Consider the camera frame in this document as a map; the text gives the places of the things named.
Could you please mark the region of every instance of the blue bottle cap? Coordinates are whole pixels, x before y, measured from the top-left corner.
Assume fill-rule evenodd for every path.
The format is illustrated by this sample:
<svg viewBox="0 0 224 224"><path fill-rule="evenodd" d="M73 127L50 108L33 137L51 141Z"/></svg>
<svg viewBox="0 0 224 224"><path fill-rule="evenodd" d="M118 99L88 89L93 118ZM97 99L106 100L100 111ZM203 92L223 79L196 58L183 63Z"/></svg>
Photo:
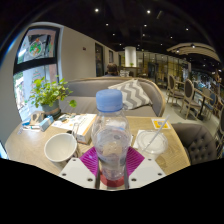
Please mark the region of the blue bottle cap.
<svg viewBox="0 0 224 224"><path fill-rule="evenodd" d="M104 89L96 93L96 105L100 112L113 113L123 107L122 93L117 89Z"/></svg>

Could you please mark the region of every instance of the plastic water bottle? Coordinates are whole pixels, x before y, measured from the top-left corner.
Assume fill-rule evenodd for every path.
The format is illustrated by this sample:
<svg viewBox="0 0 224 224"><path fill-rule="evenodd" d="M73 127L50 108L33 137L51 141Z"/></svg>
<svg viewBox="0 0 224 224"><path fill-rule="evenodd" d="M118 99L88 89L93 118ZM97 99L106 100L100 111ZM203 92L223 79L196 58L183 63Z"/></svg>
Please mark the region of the plastic water bottle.
<svg viewBox="0 0 224 224"><path fill-rule="evenodd" d="M116 89L97 92L96 104L99 111L93 124L92 141L102 173L108 180L124 176L126 155L131 144L128 120L123 114L122 93Z"/></svg>

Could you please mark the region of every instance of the glass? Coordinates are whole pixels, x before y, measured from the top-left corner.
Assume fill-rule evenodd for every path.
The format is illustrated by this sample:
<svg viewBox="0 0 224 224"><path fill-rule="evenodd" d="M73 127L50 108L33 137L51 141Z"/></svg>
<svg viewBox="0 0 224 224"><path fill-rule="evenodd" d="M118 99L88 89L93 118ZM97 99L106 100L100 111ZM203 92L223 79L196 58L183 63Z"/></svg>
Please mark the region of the glass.
<svg viewBox="0 0 224 224"><path fill-rule="evenodd" d="M25 120L35 110L42 110L41 107L36 108L35 105L28 101L31 90L35 86L34 81L45 77L50 82L57 81L56 64L40 66L19 72L13 76L14 94L16 98L17 109L20 117Z"/></svg>
<svg viewBox="0 0 224 224"><path fill-rule="evenodd" d="M29 30L19 49L17 64L55 57L55 35L56 31L49 29Z"/></svg>
<svg viewBox="0 0 224 224"><path fill-rule="evenodd" d="M155 136L157 131L146 130L142 131L137 137L139 152L147 159L157 159L157 157L164 153L168 147L168 141L163 133L159 133L154 141L144 150L151 139Z"/></svg>

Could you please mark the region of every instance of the striped pillow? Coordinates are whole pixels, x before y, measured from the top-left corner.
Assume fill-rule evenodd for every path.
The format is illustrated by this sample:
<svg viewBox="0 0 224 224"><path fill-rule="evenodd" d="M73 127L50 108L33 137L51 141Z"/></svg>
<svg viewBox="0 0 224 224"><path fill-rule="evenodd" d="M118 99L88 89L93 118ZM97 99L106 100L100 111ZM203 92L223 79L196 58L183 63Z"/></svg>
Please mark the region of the striped pillow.
<svg viewBox="0 0 224 224"><path fill-rule="evenodd" d="M132 110L143 105L152 105L152 101L142 89L138 80L129 80L108 89L118 89L123 95L124 109Z"/></svg>

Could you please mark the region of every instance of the wooden table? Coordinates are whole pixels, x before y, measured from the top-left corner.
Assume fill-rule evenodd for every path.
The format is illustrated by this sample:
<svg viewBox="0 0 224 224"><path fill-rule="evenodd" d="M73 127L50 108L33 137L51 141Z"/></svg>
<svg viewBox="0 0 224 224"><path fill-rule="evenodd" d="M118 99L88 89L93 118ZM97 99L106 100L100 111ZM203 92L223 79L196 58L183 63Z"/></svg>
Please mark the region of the wooden table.
<svg viewBox="0 0 224 224"><path fill-rule="evenodd" d="M132 146L138 130L154 129L151 118L127 117L133 137ZM21 125L18 125L9 136L5 148L10 160L31 164L52 174L58 175L66 163L52 163L44 154L44 145L49 138L58 133L66 133L67 130L50 126L45 132L23 131L17 134ZM171 129L162 130L168 140L168 150L160 155L156 162L166 175L170 175L190 165L186 152L176 132ZM90 140L88 145L79 144L81 153L85 153L92 147Z"/></svg>

